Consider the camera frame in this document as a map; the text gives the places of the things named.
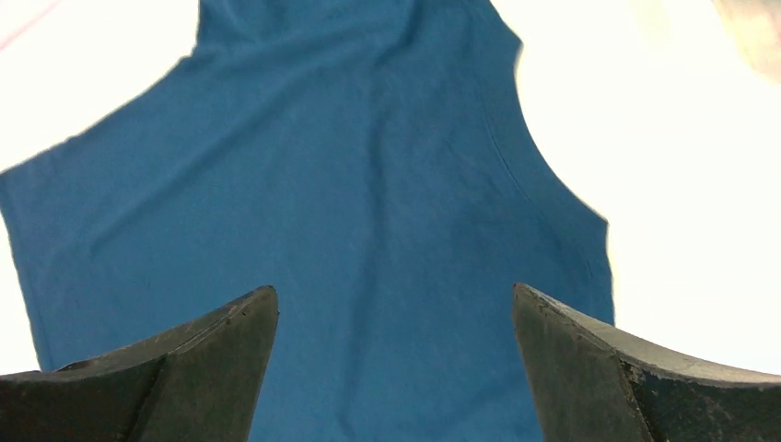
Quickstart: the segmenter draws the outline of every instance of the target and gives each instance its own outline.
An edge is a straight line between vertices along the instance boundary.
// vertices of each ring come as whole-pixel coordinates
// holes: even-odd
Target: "black object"
[[[114,352],[2,376],[0,441],[246,441],[277,317],[262,287]]]
[[[546,441],[781,440],[779,376],[673,352],[527,285],[513,320]]]

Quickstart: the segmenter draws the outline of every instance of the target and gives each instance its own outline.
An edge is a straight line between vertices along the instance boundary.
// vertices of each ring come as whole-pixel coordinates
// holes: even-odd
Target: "garment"
[[[274,285],[251,441],[536,441],[524,282],[612,322],[487,0],[202,0],[144,95],[0,175],[41,367]]]

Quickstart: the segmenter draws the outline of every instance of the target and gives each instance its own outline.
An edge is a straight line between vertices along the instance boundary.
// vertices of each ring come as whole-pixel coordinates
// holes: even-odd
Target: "white surface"
[[[0,0],[0,15],[26,1]],[[611,222],[618,325],[781,374],[781,354],[765,351],[781,336],[781,88],[744,66],[707,0],[494,2],[526,43],[519,96],[532,135]],[[165,75],[192,48],[196,9],[196,0],[64,0],[1,51],[0,169]],[[0,247],[0,373],[33,369]]]

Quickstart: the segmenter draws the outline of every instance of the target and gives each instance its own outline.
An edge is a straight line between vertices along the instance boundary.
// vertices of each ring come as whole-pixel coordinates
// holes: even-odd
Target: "blue shirt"
[[[251,441],[537,441],[512,285],[612,322],[606,224],[488,0],[201,0],[144,95],[0,176],[41,366],[274,285]]]

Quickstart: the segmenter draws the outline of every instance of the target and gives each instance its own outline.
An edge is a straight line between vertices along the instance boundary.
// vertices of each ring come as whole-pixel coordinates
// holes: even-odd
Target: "blue cloth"
[[[202,0],[144,95],[0,176],[41,366],[258,285],[251,441],[537,441],[523,282],[612,322],[606,224],[519,111],[487,0]]]

